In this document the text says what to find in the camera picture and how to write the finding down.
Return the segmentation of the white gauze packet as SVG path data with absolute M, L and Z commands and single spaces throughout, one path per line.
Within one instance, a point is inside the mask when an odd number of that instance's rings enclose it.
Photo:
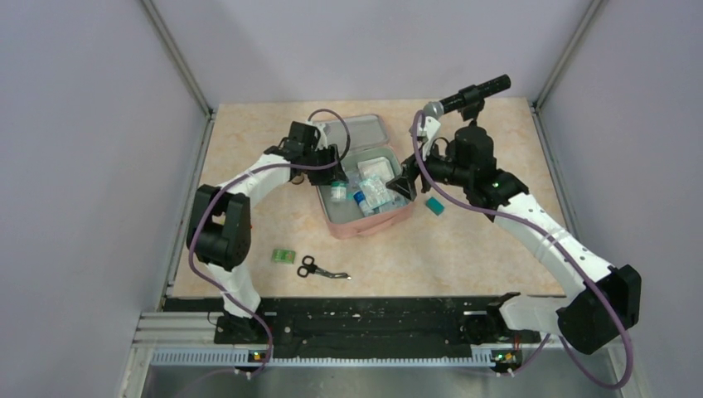
M 395 176 L 389 159 L 385 157 L 361 161 L 357 164 L 357 167 L 364 179 L 378 177 L 383 182 L 388 182 Z

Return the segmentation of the pink medicine case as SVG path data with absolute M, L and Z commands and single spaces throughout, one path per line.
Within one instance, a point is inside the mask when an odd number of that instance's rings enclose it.
M 400 174 L 401 167 L 380 116 L 353 116 L 346 123 L 351 133 L 351 147 L 342 160 L 347 182 L 318 188 L 327 227 L 339 240 L 373 235 L 407 220 L 414 210 L 412 202 L 393 191 L 388 192 L 390 201 L 372 210 L 365 202 L 359 202 L 362 197 L 369 197 L 360 187 L 363 181 L 388 182 Z

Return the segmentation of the white blue dropper bottle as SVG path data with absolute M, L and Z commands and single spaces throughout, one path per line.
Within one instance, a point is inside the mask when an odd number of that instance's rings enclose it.
M 374 216 L 375 210 L 371 207 L 369 202 L 366 199 L 366 196 L 364 195 L 363 191 L 357 191 L 353 194 L 353 199 L 357 206 L 359 207 L 361 214 L 364 217 L 368 216 Z

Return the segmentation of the small white capped vial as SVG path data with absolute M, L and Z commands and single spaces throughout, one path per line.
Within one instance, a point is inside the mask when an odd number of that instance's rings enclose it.
M 347 200 L 347 184 L 345 182 L 334 182 L 330 186 L 330 200 L 335 203 Z

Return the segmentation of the black handled scissors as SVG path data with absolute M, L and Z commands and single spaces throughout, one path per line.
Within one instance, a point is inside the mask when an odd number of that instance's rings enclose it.
M 315 263 L 315 259 L 311 255 L 305 255 L 301 260 L 301 265 L 297 269 L 297 276 L 307 278 L 310 275 L 318 275 L 328 279 L 352 279 L 348 273 L 333 273 L 321 268 Z

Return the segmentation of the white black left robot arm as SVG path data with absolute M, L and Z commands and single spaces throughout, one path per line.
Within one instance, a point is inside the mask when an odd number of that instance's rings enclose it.
M 256 313 L 256 292 L 245 260 L 252 244 L 251 213 L 271 192 L 307 175 L 314 186 L 346 180 L 344 148 L 329 143 L 322 127 L 293 122 L 288 135 L 266 148 L 255 163 L 226 182 L 197 188 L 187 227 L 191 271 L 218 289 L 224 311 L 236 318 L 235 333 L 245 342 L 264 336 L 266 322 Z

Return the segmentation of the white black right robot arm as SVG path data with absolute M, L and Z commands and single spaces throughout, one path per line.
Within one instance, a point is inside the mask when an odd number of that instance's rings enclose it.
M 413 200 L 415 181 L 423 192 L 441 186 L 460 187 L 466 201 L 450 201 L 480 212 L 512 235 L 555 278 L 564 295 L 541 297 L 506 294 L 490 309 L 488 335 L 507 342 L 519 330 L 551 333 L 583 354 L 592 354 L 638 324 L 642 277 L 631 266 L 617 267 L 582 245 L 555 221 L 514 174 L 497 166 L 494 142 L 475 123 L 456 131 L 444 153 L 436 146 L 439 123 L 410 130 L 414 152 L 388 188 Z

